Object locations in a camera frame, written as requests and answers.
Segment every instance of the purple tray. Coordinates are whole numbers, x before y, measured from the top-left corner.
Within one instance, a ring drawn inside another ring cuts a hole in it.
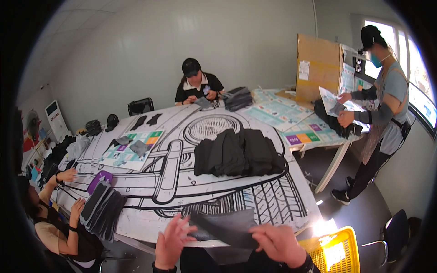
[[[107,171],[100,171],[96,177],[93,179],[93,181],[91,181],[91,183],[89,184],[88,188],[87,188],[87,192],[91,195],[94,192],[94,189],[96,188],[97,184],[100,181],[106,181],[109,184],[111,184],[112,181],[112,173],[109,173]]]

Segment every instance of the gray t-shirt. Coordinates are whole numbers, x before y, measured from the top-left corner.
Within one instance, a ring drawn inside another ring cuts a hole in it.
[[[382,98],[385,94],[390,94],[402,103],[408,92],[408,84],[402,74],[399,73],[399,71],[392,71],[394,68],[402,71],[402,67],[398,62],[394,62],[390,66],[386,79],[384,81],[384,85],[382,86]],[[375,83],[381,85],[382,69],[379,72],[378,78],[375,80]],[[408,98],[406,99],[406,102],[401,112],[394,116],[395,120],[403,124],[407,120],[407,112]],[[402,141],[401,129],[393,121],[390,121],[387,125],[387,128],[385,128],[384,132],[382,133],[381,138],[382,142],[379,151],[384,154],[391,155],[392,153],[396,152]]]

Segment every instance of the blue face mask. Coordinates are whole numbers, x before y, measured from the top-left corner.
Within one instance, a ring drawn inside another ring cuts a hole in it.
[[[378,60],[378,58],[375,56],[375,55],[373,55],[373,54],[370,54],[370,61],[373,63],[373,65],[376,67],[376,68],[380,68],[381,66],[382,66],[382,63]]]

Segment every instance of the green label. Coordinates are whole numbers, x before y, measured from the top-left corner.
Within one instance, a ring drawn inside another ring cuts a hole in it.
[[[159,137],[161,134],[162,134],[162,131],[156,131],[156,132],[153,132],[150,137],[151,138]]]
[[[306,135],[309,137],[309,139],[311,139],[311,141],[320,141],[320,139],[314,133],[308,133]]]

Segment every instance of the sneaker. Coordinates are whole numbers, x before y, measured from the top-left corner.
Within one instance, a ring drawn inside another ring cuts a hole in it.
[[[348,186],[348,187],[350,187],[351,185],[353,185],[354,183],[355,183],[355,179],[353,179],[352,177],[350,177],[350,176],[348,176],[348,177],[346,177],[346,185]]]
[[[343,203],[346,206],[350,203],[350,198],[347,198],[345,190],[332,190],[331,195],[335,200]]]

